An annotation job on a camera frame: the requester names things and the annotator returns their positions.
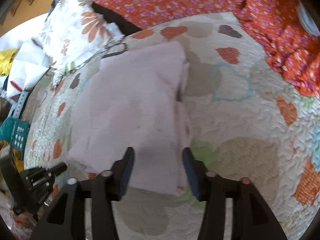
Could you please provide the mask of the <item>white garment with grey trim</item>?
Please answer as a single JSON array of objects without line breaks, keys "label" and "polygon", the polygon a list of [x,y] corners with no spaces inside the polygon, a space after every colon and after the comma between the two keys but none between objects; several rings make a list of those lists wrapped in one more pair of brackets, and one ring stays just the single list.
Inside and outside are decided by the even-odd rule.
[{"label": "white garment with grey trim", "polygon": [[85,172],[100,173],[131,147],[132,187],[182,195],[187,186],[182,150],[191,141],[182,102],[188,70],[177,41],[102,59],[75,101],[67,160]]}]

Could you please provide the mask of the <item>teal cardboard box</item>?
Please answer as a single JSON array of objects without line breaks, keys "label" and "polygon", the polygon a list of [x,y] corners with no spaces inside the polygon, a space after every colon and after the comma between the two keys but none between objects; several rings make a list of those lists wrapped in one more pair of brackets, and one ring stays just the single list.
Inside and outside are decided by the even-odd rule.
[{"label": "teal cardboard box", "polygon": [[29,134],[30,124],[24,120],[8,117],[1,124],[1,141],[8,142],[13,149],[20,152],[20,160],[24,159],[24,150]]}]

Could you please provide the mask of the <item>patterned shapes box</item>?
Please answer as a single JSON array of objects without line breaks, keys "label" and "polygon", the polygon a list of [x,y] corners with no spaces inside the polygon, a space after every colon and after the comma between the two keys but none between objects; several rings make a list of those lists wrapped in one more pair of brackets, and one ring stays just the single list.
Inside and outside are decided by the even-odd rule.
[{"label": "patterned shapes box", "polygon": [[11,104],[11,109],[9,111],[8,117],[19,119],[24,108],[25,102],[29,93],[27,91],[22,91],[20,95],[15,96],[14,99],[7,99]]}]

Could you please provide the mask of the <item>quilted heart pattern bedspread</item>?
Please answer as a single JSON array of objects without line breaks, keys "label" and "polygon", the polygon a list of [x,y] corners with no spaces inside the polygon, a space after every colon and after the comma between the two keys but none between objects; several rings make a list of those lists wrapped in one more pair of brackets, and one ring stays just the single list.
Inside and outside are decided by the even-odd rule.
[{"label": "quilted heart pattern bedspread", "polygon": [[[107,53],[169,41],[184,46],[191,65],[184,101],[195,158],[222,177],[248,177],[287,239],[300,239],[319,210],[319,100],[271,70],[262,47],[230,12],[160,24]],[[95,59],[56,89],[51,71],[39,81],[23,113],[31,123],[24,168],[64,159],[74,101],[99,70]],[[175,197],[130,188],[114,204],[120,239],[197,239],[203,212],[204,202],[189,189]]]}]

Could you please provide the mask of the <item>white bag with red print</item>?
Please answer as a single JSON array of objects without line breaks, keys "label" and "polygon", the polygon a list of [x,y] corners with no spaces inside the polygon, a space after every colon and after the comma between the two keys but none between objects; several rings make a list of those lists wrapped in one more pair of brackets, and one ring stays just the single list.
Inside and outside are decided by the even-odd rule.
[{"label": "white bag with red print", "polygon": [[49,57],[32,40],[25,41],[13,60],[8,76],[7,97],[31,91],[49,70]]}]

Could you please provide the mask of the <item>yellow plastic bag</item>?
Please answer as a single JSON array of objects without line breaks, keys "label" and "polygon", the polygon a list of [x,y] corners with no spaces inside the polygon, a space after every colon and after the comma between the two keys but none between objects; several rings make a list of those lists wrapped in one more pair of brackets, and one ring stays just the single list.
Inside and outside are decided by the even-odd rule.
[{"label": "yellow plastic bag", "polygon": [[0,52],[0,76],[9,75],[13,60],[17,52],[17,48],[7,49]]}]

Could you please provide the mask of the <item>white floral pillow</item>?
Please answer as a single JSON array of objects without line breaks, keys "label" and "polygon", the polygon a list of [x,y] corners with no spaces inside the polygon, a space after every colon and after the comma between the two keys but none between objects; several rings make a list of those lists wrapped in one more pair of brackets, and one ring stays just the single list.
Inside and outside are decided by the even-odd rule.
[{"label": "white floral pillow", "polygon": [[59,0],[35,41],[54,69],[53,86],[124,37],[92,8],[93,0]]}]

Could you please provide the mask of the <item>orange floral blanket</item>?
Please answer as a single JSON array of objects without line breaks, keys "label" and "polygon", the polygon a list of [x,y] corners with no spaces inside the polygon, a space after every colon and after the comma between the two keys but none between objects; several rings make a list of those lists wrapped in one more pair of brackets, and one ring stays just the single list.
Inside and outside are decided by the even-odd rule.
[{"label": "orange floral blanket", "polygon": [[319,96],[319,37],[300,23],[299,0],[93,0],[145,29],[187,16],[232,12],[269,66],[305,96]]}]

